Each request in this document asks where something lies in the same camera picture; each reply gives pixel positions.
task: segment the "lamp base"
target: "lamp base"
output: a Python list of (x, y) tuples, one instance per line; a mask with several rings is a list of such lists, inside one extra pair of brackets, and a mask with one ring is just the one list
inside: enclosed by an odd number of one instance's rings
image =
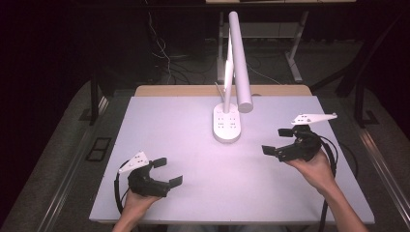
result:
[(223, 103), (214, 108), (214, 137), (221, 143), (233, 143), (241, 135), (241, 119), (238, 106), (230, 104), (229, 112), (223, 113)]

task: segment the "desk lamp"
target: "desk lamp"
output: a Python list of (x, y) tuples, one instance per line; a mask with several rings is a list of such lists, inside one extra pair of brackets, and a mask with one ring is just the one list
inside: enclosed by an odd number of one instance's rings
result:
[[(232, 79), (235, 76), (237, 104), (230, 102)], [(247, 62), (244, 45), (242, 44), (241, 28), (238, 14), (229, 14), (228, 52), (225, 64), (223, 103), (214, 108), (214, 137), (221, 143), (233, 143), (241, 135), (241, 120), (239, 113), (249, 113), (253, 110), (250, 95)]]

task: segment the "person's right hand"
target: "person's right hand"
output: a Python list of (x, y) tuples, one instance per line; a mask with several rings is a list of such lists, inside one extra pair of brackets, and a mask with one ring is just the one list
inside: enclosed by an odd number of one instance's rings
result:
[(327, 188), (336, 185), (328, 158), (322, 150), (319, 150), (310, 161), (294, 159), (286, 163), (295, 167), (321, 194), (324, 194)]

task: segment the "person's left hand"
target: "person's left hand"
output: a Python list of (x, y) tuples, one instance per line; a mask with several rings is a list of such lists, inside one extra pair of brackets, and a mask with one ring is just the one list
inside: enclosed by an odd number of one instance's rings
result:
[(158, 196), (141, 196), (129, 190), (123, 213), (112, 231), (131, 231), (151, 205), (160, 199)]

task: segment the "white tabletop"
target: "white tabletop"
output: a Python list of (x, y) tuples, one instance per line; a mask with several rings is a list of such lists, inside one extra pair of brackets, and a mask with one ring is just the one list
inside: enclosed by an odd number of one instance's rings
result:
[[(144, 151), (149, 160), (168, 159), (167, 166), (151, 171), (154, 179), (168, 181), (183, 175), (184, 183), (156, 202), (142, 223), (319, 221), (323, 197), (294, 168), (263, 155), (261, 149), (261, 145), (293, 143), (294, 138), (279, 137), (278, 129), (292, 128), (290, 122), (300, 113), (323, 113), (318, 99), (253, 97), (253, 102), (254, 110), (241, 115), (240, 139), (221, 144), (212, 133), (212, 112), (220, 97), (132, 98), (90, 219), (115, 222), (119, 218), (113, 186), (116, 172), (125, 160)], [(337, 145), (337, 183), (362, 221), (374, 223), (329, 123), (316, 123), (311, 129)], [(122, 193), (127, 184), (127, 175), (122, 176)], [(327, 221), (335, 221), (330, 211)]]

